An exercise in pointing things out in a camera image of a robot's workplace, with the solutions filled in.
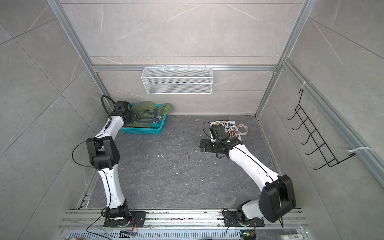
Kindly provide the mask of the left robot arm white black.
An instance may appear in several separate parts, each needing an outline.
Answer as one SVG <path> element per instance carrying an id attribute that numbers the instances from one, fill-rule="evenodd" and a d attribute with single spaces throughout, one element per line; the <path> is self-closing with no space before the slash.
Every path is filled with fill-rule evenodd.
<path id="1" fill-rule="evenodd" d="M 130 212 L 122 193 L 118 176 L 120 153 L 115 144 L 119 130 L 134 122 L 137 115 L 126 101 L 114 102 L 114 106 L 113 111 L 108 113 L 104 128 L 86 141 L 91 167 L 98 171 L 106 194 L 106 208 L 102 216 L 106 218 L 107 227 L 143 227 L 146 212 Z"/>

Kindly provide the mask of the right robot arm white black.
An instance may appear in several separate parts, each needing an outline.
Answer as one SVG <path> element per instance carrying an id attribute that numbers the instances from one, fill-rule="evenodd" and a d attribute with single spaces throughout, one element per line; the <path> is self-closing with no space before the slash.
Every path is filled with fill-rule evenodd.
<path id="1" fill-rule="evenodd" d="M 240 166 L 261 191 L 258 200 L 247 201 L 237 207 L 237 224 L 245 224 L 263 217 L 284 226 L 283 217 L 297 206 L 294 184 L 287 175 L 279 175 L 259 161 L 237 137 L 231 137 L 223 125 L 209 123 L 210 132 L 203 129 L 209 140 L 203 139 L 203 152 L 217 158 L 227 157 Z"/>

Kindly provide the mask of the green tank top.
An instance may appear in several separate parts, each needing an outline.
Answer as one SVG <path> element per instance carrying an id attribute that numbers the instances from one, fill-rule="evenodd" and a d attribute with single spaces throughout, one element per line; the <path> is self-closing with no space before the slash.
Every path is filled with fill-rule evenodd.
<path id="1" fill-rule="evenodd" d="M 172 113 L 173 107 L 170 104 L 162 104 L 158 107 L 151 101 L 145 101 L 134 104 L 132 111 L 137 119 L 130 123 L 128 128 L 149 128 L 151 124 L 160 123 L 165 115 Z"/>

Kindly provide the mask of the white tank top navy trim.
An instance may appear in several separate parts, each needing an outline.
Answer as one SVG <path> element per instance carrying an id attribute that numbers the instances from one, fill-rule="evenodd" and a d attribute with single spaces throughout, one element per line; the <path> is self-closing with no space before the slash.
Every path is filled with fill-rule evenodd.
<path id="1" fill-rule="evenodd" d="M 225 132 L 229 135 L 230 138 L 238 138 L 242 140 L 238 127 L 236 126 L 235 121 L 215 121 L 210 122 L 211 125 L 222 125 L 225 129 Z"/>

